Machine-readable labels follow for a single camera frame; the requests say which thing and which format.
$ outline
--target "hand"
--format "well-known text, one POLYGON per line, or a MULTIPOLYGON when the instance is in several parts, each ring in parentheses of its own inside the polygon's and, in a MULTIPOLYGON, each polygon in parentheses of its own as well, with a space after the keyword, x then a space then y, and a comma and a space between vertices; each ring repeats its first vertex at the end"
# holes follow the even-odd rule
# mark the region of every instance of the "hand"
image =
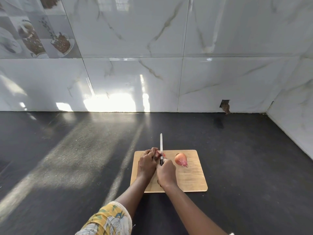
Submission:
POLYGON ((137 177, 143 177, 150 182, 156 171, 159 156, 157 148, 146 150, 139 159, 137 177))
POLYGON ((176 166, 167 158, 164 158, 164 164, 157 165, 158 183, 165 190, 168 186, 177 186, 176 166))

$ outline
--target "dark countertop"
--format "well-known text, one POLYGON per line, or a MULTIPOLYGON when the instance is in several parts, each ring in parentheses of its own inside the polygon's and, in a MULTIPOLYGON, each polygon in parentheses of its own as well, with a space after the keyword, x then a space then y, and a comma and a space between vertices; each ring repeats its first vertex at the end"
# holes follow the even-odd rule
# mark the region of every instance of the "dark countertop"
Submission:
MULTIPOLYGON (((0 120, 2 235, 75 234, 127 189, 134 151, 159 146, 160 133, 164 150, 197 150, 209 189, 187 194, 227 233, 313 234, 313 162, 266 115, 0 112, 0 120)), ((144 195, 133 224, 132 234, 187 234, 165 194, 144 195)))

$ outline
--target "sleeve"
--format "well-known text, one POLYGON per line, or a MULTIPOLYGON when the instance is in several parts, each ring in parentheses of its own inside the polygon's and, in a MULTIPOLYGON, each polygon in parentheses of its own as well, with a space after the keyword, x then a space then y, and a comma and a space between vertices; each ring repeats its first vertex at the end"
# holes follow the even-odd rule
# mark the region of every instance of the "sleeve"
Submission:
POLYGON ((112 201, 94 214, 76 235, 130 235, 132 221, 123 205, 112 201))

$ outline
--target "white marble wall tile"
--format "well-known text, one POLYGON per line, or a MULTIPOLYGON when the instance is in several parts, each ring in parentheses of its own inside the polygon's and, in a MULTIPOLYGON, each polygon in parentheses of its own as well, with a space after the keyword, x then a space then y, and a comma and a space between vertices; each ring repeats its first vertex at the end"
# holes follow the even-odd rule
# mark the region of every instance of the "white marble wall tile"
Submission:
POLYGON ((1 59, 0 110, 87 111, 92 97, 82 59, 1 59))
POLYGON ((188 0, 62 0, 86 57, 181 57, 188 0))
POLYGON ((313 59, 303 58, 268 115, 313 159, 313 59))
POLYGON ((299 56, 313 0, 190 0, 184 56, 299 56))
POLYGON ((88 111, 177 112, 182 58, 87 58, 88 111))
POLYGON ((297 57, 184 57, 179 112, 265 112, 297 64, 297 57))

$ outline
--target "shallot skin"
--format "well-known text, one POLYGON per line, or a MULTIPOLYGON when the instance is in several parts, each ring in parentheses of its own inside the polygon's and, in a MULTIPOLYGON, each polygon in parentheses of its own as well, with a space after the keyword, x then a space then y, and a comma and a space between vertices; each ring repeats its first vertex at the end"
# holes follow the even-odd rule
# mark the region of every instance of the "shallot skin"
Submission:
POLYGON ((176 164, 178 164, 180 166, 188 167, 187 157, 183 153, 176 154, 175 162, 176 162, 176 164))

